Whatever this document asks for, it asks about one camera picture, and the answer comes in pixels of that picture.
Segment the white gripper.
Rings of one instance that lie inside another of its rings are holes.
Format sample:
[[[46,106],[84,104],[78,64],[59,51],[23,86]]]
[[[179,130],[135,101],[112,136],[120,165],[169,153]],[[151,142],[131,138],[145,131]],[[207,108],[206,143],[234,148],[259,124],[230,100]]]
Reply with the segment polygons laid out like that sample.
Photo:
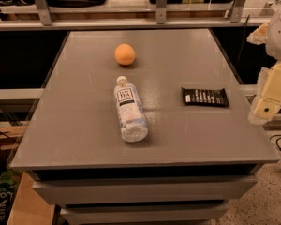
[[[266,53],[281,60],[281,6],[270,22],[263,23],[246,39],[247,42],[261,45],[266,43]],[[253,99],[248,120],[254,125],[271,121],[281,110],[281,61],[271,68],[263,67],[257,81],[257,93]]]

